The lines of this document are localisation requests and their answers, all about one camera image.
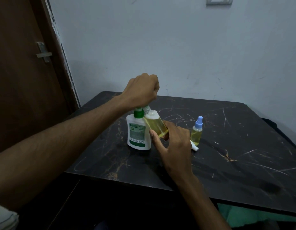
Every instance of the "metal latch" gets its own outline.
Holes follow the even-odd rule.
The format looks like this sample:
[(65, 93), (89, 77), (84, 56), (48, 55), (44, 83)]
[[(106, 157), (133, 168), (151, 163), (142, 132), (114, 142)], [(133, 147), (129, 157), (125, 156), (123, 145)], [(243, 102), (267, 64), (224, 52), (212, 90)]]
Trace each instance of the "metal latch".
[(52, 52), (48, 52), (46, 45), (44, 42), (37, 42), (39, 50), (41, 53), (36, 54), (37, 58), (44, 58), (45, 63), (50, 62), (50, 56), (52, 56)]

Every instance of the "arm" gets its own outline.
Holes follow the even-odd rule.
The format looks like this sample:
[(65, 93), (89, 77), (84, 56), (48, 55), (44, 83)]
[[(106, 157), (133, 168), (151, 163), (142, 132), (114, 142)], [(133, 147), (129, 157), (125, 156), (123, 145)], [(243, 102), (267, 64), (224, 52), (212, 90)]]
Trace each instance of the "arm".
[(200, 181), (191, 169), (191, 143), (189, 130), (176, 127), (174, 123), (164, 121), (168, 128), (170, 142), (168, 148), (161, 143), (158, 135), (150, 130), (152, 142), (170, 177), (177, 184), (194, 218), (202, 230), (231, 229), (214, 204), (205, 194)]
[(143, 73), (102, 106), (37, 133), (0, 153), (0, 205), (17, 209), (65, 171), (102, 131), (156, 99), (156, 75)]

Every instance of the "green cap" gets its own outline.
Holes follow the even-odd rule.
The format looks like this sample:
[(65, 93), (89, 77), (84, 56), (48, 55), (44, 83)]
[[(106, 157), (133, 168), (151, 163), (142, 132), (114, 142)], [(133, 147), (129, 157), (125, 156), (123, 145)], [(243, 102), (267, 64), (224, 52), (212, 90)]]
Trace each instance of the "green cap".
[(134, 116), (135, 118), (137, 118), (137, 119), (141, 119), (141, 118), (143, 118), (144, 115), (145, 115), (145, 112), (144, 112), (144, 110), (143, 110), (142, 108), (136, 108), (136, 109), (134, 109), (134, 111), (133, 111), (133, 116)]

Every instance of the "light switch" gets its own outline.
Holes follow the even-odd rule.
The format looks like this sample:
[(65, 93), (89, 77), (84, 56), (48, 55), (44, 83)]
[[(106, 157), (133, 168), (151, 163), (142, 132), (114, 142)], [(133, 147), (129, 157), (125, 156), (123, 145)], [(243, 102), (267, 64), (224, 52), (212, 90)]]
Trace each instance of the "light switch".
[(206, 0), (207, 5), (231, 5), (233, 0)]

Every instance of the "brown door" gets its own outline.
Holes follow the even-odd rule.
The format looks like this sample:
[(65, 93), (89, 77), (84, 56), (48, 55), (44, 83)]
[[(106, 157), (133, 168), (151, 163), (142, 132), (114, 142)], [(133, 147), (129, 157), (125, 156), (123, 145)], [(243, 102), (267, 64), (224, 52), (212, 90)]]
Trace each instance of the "brown door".
[(55, 125), (69, 111), (29, 0), (0, 0), (0, 152)]

